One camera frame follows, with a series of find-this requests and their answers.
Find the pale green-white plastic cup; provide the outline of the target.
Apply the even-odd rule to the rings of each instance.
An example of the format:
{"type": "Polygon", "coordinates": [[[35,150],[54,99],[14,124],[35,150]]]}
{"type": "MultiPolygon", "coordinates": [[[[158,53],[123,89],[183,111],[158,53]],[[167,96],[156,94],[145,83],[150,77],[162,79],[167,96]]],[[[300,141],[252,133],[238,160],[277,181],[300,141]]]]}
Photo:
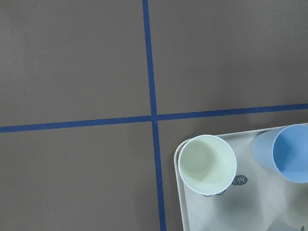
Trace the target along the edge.
{"type": "Polygon", "coordinates": [[[222,138],[200,135],[181,147],[178,170],[188,188],[212,196],[222,194],[231,185],[237,171],[237,160],[231,146],[222,138]]]}

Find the light blue plastic cup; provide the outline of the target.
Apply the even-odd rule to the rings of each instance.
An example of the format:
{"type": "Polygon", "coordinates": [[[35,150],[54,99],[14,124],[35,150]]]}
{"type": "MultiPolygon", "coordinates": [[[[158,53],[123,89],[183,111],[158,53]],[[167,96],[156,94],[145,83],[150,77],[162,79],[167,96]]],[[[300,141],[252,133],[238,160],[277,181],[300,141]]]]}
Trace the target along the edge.
{"type": "Polygon", "coordinates": [[[294,183],[308,182],[308,126],[294,124],[259,134],[252,152],[259,164],[294,183]]]}

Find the cream plastic tray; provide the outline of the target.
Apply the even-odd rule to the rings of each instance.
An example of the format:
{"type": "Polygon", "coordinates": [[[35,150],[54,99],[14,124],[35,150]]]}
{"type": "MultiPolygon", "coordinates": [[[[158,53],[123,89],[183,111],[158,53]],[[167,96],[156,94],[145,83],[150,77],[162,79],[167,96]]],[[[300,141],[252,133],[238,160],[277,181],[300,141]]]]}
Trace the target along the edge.
{"type": "Polygon", "coordinates": [[[268,231],[283,225],[307,230],[308,186],[288,181],[254,159],[253,141],[261,133],[250,130],[221,135],[237,159],[236,176],[223,194],[200,195],[176,174],[185,231],[268,231]]]}

